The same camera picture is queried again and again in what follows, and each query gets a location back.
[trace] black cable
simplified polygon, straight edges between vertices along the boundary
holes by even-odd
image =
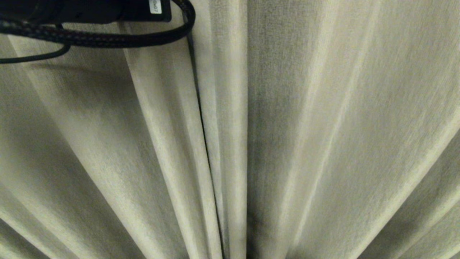
[[[195,9],[188,0],[173,0],[173,2],[184,12],[187,21],[178,28],[158,33],[144,35],[89,33],[6,19],[0,20],[0,33],[81,47],[129,48],[163,45],[186,36],[195,23]]]
[[[56,24],[56,28],[63,29],[62,24]],[[22,62],[30,62],[30,61],[57,58],[59,56],[66,54],[69,50],[70,50],[70,45],[64,45],[59,50],[50,52],[50,53],[46,53],[46,54],[19,57],[19,58],[0,59],[0,64],[14,64],[14,63],[22,63]]]

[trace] black device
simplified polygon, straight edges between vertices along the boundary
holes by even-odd
[[[188,0],[173,2],[184,13],[184,25],[158,33],[120,35],[67,30],[62,23],[169,22],[170,0],[0,0],[0,33],[64,45],[54,53],[0,59],[0,64],[54,58],[66,53],[70,46],[126,48],[171,43],[190,33],[196,16]]]

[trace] fabric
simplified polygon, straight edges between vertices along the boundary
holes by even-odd
[[[459,258],[459,1],[192,3],[0,66],[0,258]]]

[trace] white curtain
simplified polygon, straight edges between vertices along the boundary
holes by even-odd
[[[460,1],[192,3],[0,66],[1,258],[460,258]]]

